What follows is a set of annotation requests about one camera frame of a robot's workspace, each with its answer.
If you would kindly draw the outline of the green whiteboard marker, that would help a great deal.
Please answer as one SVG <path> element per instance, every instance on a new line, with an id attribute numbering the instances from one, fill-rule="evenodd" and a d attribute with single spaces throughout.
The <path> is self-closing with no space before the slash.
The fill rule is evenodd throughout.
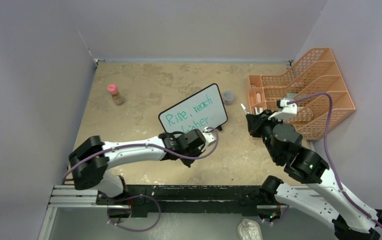
<path id="1" fill-rule="evenodd" d="M 245 114 L 249 114 L 249 111 L 247 110 L 247 108 L 245 107 L 245 105 L 243 103 L 241 103 L 240 106 L 243 109 Z"/>

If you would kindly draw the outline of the small whiteboard black frame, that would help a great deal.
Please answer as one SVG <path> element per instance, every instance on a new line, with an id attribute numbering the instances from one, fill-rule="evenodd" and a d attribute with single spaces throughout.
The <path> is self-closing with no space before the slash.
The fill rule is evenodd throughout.
<path id="1" fill-rule="evenodd" d="M 213 83 L 159 113 L 158 120 L 165 132 L 187 133 L 218 128 L 228 121 L 228 115 L 219 86 Z"/>

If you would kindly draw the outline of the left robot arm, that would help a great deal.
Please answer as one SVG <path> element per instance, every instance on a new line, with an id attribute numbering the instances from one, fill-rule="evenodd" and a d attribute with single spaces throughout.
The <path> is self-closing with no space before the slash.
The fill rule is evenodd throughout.
<path id="1" fill-rule="evenodd" d="M 181 160 L 190 167 L 195 160 L 205 158 L 207 147 L 215 144 L 215 132 L 193 129 L 163 132 L 157 136 L 137 141 L 102 141 L 98 135 L 89 137 L 69 156 L 69 170 L 76 190 L 95 189 L 105 194 L 117 205 L 128 199 L 125 180 L 109 172 L 120 165 L 143 161 Z"/>

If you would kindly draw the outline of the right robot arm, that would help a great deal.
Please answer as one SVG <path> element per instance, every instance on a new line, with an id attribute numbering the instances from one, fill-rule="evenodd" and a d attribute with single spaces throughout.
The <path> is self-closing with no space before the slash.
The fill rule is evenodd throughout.
<path id="1" fill-rule="evenodd" d="M 344 185 L 339 186 L 330 165 L 315 151 L 302 145 L 303 137 L 295 128 L 272 117 L 273 112 L 247 113 L 249 135 L 260 138 L 272 161 L 283 167 L 292 179 L 318 194 L 313 197 L 283 180 L 269 175 L 259 196 L 267 204 L 275 200 L 292 206 L 323 223 L 339 240 L 378 240 L 375 230 L 382 225 L 382 209 L 374 209 L 354 197 Z"/>

